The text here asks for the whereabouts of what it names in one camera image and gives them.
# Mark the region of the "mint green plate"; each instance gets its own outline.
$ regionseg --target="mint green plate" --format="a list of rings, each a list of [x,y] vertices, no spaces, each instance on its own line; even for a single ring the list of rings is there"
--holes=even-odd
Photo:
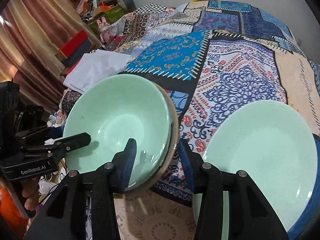
[[[162,164],[170,125],[167,103],[151,81],[132,74],[106,78],[84,93],[70,112],[63,137],[87,132],[91,143],[67,153],[66,164],[80,173],[94,171],[134,138],[137,155],[128,189],[135,188]]]
[[[273,100],[249,103],[230,115],[203,159],[221,171],[247,171],[287,231],[304,211],[316,181],[317,151],[310,128],[293,108]],[[201,197],[193,195],[196,221]],[[222,239],[228,239],[226,205]]]

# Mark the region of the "white cloth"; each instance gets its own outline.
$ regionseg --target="white cloth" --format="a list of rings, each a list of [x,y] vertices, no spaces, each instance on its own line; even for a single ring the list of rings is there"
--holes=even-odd
[[[124,70],[130,55],[97,49],[85,53],[78,65],[67,75],[64,85],[83,94],[100,80]]]

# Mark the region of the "paisley pattern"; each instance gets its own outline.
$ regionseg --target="paisley pattern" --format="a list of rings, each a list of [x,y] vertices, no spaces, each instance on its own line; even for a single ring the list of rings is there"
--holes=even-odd
[[[153,75],[190,80],[203,36],[195,32],[154,42],[130,63],[124,72],[148,72]]]
[[[286,103],[273,52],[251,41],[210,41],[195,94],[181,125],[181,137],[203,154],[221,123],[247,103]]]

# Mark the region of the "stack of bowls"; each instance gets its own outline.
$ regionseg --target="stack of bowls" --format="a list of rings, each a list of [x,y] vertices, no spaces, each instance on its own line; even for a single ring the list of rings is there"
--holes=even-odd
[[[67,153],[66,164],[80,173],[94,171],[134,138],[137,155],[126,193],[136,193],[167,169],[178,125],[173,102],[160,86],[132,74],[106,78],[84,93],[69,114],[63,137],[87,132],[91,143]]]

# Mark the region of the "black device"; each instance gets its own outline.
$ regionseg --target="black device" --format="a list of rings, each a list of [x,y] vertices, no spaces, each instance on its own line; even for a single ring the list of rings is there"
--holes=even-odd
[[[66,152],[88,145],[91,138],[82,133],[44,146],[50,129],[42,126],[44,109],[24,105],[19,89],[11,81],[0,83],[0,178],[4,178],[20,215],[26,219],[36,212],[25,209],[20,181],[57,171]]]
[[[220,171],[204,163],[186,140],[182,143],[192,166],[193,191],[203,194],[194,240],[221,239],[223,191],[229,192],[229,239],[289,239],[275,211],[245,171]],[[70,171],[37,215],[25,240],[56,240],[61,235],[65,240],[85,240],[87,195],[92,198],[92,238],[102,240],[107,235],[109,240],[120,240],[113,193],[124,192],[123,177],[119,176],[127,162],[124,152],[96,171]]]

